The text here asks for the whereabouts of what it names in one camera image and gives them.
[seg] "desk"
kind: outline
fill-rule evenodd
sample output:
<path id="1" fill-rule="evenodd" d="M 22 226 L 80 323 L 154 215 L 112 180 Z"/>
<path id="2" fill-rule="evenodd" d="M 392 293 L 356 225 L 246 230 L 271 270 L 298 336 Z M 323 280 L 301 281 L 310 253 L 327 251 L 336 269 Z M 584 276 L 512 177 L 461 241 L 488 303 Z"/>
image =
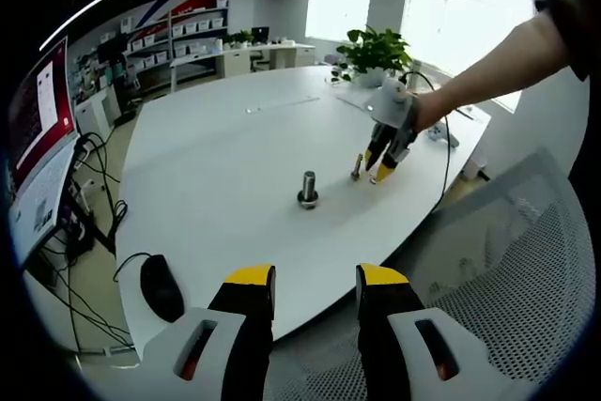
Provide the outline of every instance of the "desk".
<path id="1" fill-rule="evenodd" d="M 446 142 L 420 134 L 380 185 L 349 173 L 374 121 L 337 99 L 351 85 L 325 83 L 331 68 L 263 71 L 155 100 L 136 123 L 121 178 L 130 206 L 116 234 L 116 263 L 164 254 L 187 308 L 207 307 L 223 279 L 276 266 L 274 338 L 295 330 L 355 287 L 355 266 L 381 264 L 440 197 Z M 489 116 L 449 115 L 460 146 L 448 185 L 480 141 Z M 303 210 L 302 174 L 316 172 L 319 206 Z M 140 291 L 143 257 L 119 273 L 140 355 L 168 323 Z"/>
<path id="2" fill-rule="evenodd" d="M 267 52 L 270 56 L 270 69 L 295 68 L 297 66 L 310 66 L 309 61 L 315 63 L 315 47 L 308 44 L 265 44 L 250 46 L 244 49 L 229 49 L 213 54 L 190 54 L 176 58 L 171 62 L 171 92 L 177 88 L 177 67 L 187 65 L 208 58 L 219 58 L 218 71 L 220 75 L 231 77 L 250 72 L 250 52 Z"/>

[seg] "white flower pot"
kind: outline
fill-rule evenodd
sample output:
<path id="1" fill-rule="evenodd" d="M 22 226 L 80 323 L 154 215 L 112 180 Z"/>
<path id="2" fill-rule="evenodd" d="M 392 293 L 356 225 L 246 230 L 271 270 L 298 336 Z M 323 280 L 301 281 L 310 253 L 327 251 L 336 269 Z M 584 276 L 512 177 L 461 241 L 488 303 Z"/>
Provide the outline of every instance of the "white flower pot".
<path id="1" fill-rule="evenodd" d="M 386 73 L 382 68 L 370 68 L 365 74 L 359 74 L 355 77 L 357 85 L 362 88 L 377 88 L 382 86 Z"/>

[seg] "floor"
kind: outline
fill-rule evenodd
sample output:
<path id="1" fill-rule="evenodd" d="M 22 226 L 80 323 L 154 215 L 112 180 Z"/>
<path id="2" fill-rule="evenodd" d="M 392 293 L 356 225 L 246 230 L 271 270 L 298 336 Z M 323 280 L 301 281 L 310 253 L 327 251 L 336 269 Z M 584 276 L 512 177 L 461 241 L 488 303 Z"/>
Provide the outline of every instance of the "floor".
<path id="1" fill-rule="evenodd" d="M 197 85 L 212 80 L 211 78 L 201 79 L 200 81 L 192 81 L 183 84 L 183 87 Z M 144 102 L 153 101 L 165 94 L 168 94 L 168 89 L 153 93 L 144 99 Z M 136 119 L 115 129 L 106 146 L 108 152 L 108 173 L 120 179 L 123 163 L 127 154 L 131 135 L 135 128 Z M 94 167 L 99 167 L 98 160 L 95 155 L 90 156 L 86 161 Z M 90 178 L 97 184 L 97 189 L 90 195 L 90 207 L 94 210 L 97 224 L 99 228 L 106 232 L 111 223 L 111 214 L 108 207 L 106 194 L 100 189 L 102 183 L 101 176 L 82 167 L 75 178 L 81 183 L 86 182 Z M 441 206 L 448 206 L 457 199 L 471 193 L 485 182 L 481 178 L 467 181 L 463 178 L 458 179 L 454 186 L 445 195 Z M 114 198 L 118 198 L 119 185 L 118 183 L 108 180 L 108 188 L 111 190 Z M 92 251 L 82 255 L 75 266 L 70 269 L 69 280 L 71 288 L 77 291 L 90 306 L 102 315 L 107 322 L 112 326 L 117 326 L 123 330 L 127 330 L 127 322 L 123 314 L 121 299 L 118 290 L 118 284 L 113 282 L 113 275 L 116 270 L 115 258 L 109 254 L 99 243 L 96 243 Z M 76 309 L 85 310 L 82 302 L 72 297 L 71 302 Z M 106 347 L 120 347 L 121 345 L 112 337 L 107 336 L 94 325 L 88 323 L 79 316 L 74 316 L 75 333 L 78 337 L 80 347 L 85 350 L 102 350 Z M 122 334 L 123 338 L 128 342 L 130 337 Z M 81 356 L 82 362 L 99 362 L 105 358 Z M 135 352 L 128 351 L 115 356 L 112 364 L 129 365 L 137 362 Z"/>

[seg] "computer mouse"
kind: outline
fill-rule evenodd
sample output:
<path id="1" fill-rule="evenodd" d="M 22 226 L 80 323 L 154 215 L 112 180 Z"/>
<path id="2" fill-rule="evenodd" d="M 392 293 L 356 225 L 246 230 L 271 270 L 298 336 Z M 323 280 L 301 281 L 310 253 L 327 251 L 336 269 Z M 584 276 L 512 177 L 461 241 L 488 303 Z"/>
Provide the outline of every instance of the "computer mouse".
<path id="1" fill-rule="evenodd" d="M 184 315 L 184 299 L 164 255 L 152 255 L 142 264 L 140 288 L 158 317 L 173 323 Z"/>

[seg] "round table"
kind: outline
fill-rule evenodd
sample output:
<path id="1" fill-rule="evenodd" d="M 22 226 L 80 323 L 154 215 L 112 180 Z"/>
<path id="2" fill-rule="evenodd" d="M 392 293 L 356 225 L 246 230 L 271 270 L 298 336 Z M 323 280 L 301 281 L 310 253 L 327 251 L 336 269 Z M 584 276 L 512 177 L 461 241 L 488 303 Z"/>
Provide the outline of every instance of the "round table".
<path id="1" fill-rule="evenodd" d="M 116 235 L 116 263 L 164 254 L 185 306 L 207 307 L 224 278 L 259 263 L 276 267 L 274 339 L 295 330 L 355 286 L 355 266 L 381 264 L 440 197 L 444 141 L 420 134 L 389 178 L 349 174 L 374 121 L 370 92 L 330 85 L 328 67 L 278 69 L 222 79 L 154 100 L 135 126 L 119 196 L 129 211 Z M 448 186 L 489 117 L 449 116 L 460 146 Z M 319 204 L 297 203 L 316 173 Z M 140 290 L 143 257 L 119 273 L 131 338 L 145 344 L 168 323 Z"/>

